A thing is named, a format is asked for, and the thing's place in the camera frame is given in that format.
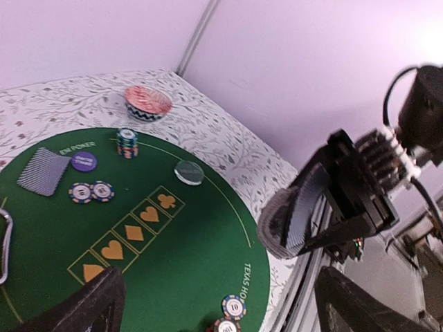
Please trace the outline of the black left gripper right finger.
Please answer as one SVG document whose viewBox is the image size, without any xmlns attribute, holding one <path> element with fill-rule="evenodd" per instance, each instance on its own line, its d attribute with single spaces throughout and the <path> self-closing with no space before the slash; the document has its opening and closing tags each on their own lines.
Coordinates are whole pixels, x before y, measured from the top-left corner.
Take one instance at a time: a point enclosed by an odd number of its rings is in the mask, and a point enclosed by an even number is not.
<svg viewBox="0 0 443 332">
<path fill-rule="evenodd" d="M 315 281 L 321 331 L 339 331 L 337 314 L 352 331 L 434 331 L 430 326 L 382 304 L 333 266 L 323 266 Z"/>
</svg>

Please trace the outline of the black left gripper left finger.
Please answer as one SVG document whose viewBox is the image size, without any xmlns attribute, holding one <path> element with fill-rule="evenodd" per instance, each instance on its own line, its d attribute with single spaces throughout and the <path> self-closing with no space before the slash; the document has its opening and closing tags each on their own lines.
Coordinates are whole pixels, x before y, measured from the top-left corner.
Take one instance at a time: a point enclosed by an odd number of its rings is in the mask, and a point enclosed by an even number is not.
<svg viewBox="0 0 443 332">
<path fill-rule="evenodd" d="M 119 267 L 107 267 L 79 291 L 14 331 L 119 331 L 126 283 Z"/>
</svg>

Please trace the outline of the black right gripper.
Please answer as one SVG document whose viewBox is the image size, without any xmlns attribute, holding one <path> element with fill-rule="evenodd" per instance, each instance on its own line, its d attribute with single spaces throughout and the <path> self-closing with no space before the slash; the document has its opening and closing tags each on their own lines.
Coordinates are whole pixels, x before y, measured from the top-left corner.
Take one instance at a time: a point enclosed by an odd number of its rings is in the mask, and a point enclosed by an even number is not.
<svg viewBox="0 0 443 332">
<path fill-rule="evenodd" d="M 324 194 L 336 220 L 306 238 L 301 251 L 338 248 L 396 225 L 389 193 L 399 184 L 400 144 L 389 129 L 375 129 L 357 142 L 343 130 L 331 134 L 300 173 L 300 197 Z"/>
</svg>

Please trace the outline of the grey playing card deck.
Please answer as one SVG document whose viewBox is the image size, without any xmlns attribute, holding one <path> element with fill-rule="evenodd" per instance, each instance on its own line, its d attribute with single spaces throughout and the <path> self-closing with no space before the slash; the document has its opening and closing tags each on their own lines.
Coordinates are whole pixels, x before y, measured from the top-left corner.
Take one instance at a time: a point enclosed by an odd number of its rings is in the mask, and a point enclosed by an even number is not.
<svg viewBox="0 0 443 332">
<path fill-rule="evenodd" d="M 332 180 L 320 163 L 299 174 L 290 186 L 279 189 L 262 208 L 257 234 L 277 259 L 298 256 L 310 235 L 317 200 Z"/>
</svg>

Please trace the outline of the blue peach 10 chip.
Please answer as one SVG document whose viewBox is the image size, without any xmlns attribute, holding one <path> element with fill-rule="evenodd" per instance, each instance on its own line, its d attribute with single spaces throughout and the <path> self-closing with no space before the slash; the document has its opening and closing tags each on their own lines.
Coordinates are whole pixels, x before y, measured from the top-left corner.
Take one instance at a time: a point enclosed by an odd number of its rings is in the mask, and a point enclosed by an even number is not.
<svg viewBox="0 0 443 332">
<path fill-rule="evenodd" d="M 245 301 L 239 295 L 227 295 L 221 301 L 222 313 L 232 320 L 241 320 L 247 314 Z"/>
<path fill-rule="evenodd" d="M 93 199 L 101 203 L 110 202 L 115 197 L 113 186 L 104 181 L 95 181 L 90 185 L 90 190 Z"/>
<path fill-rule="evenodd" d="M 69 196 L 74 203 L 87 204 L 92 201 L 90 184 L 74 183 L 69 189 Z"/>
</svg>

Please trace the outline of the red black 100 chip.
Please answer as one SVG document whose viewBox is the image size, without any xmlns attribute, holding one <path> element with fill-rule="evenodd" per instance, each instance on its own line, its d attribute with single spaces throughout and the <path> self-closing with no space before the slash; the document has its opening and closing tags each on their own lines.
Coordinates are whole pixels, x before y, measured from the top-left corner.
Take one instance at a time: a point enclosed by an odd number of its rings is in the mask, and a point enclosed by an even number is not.
<svg viewBox="0 0 443 332">
<path fill-rule="evenodd" d="M 211 324 L 206 329 L 206 332 L 240 332 L 241 330 L 242 329 L 238 321 L 223 317 Z"/>
</svg>

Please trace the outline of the purple small blind button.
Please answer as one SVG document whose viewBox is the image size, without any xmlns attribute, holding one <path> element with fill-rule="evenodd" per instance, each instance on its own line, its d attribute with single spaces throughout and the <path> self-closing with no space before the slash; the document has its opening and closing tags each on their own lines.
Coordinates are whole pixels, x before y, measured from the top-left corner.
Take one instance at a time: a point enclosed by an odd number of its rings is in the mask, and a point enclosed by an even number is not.
<svg viewBox="0 0 443 332">
<path fill-rule="evenodd" d="M 71 166 L 79 172 L 92 172 L 97 164 L 96 157 L 87 151 L 80 151 L 71 158 Z"/>
</svg>

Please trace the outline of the green white dealer button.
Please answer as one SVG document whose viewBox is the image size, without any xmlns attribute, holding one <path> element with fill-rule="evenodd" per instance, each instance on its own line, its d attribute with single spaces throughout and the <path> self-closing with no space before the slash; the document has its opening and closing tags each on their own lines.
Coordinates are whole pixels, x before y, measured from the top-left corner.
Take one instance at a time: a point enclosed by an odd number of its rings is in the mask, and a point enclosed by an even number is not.
<svg viewBox="0 0 443 332">
<path fill-rule="evenodd" d="M 204 180 L 202 168 L 189 160 L 181 160 L 174 167 L 176 177 L 187 185 L 200 185 Z"/>
</svg>

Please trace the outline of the blue green chip stack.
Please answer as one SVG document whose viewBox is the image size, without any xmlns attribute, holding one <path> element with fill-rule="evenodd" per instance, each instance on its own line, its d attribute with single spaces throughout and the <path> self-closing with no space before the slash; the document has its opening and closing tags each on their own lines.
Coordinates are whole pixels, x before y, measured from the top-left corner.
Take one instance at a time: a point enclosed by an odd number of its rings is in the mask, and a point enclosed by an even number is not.
<svg viewBox="0 0 443 332">
<path fill-rule="evenodd" d="M 129 128 L 121 128 L 116 134 L 117 152 L 126 159 L 138 156 L 138 134 Z"/>
</svg>

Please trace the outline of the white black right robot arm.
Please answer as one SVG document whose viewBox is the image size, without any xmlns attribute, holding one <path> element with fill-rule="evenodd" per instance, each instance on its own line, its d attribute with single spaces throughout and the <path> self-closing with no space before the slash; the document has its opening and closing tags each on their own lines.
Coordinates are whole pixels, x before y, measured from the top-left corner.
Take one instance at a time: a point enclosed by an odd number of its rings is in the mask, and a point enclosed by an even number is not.
<svg viewBox="0 0 443 332">
<path fill-rule="evenodd" d="M 391 90 L 383 100 L 383 125 L 353 142 L 339 130 L 319 148 L 301 171 L 302 198 L 312 203 L 326 195 L 336 220 L 312 237 L 305 237 L 299 253 L 357 244 L 393 227 L 399 216 L 390 195 L 401 187 L 415 187 L 426 201 L 439 230 L 442 213 L 419 181 L 429 163 L 442 163 L 442 67 L 405 68 L 415 79 L 399 112 L 398 125 L 388 116 Z"/>
</svg>

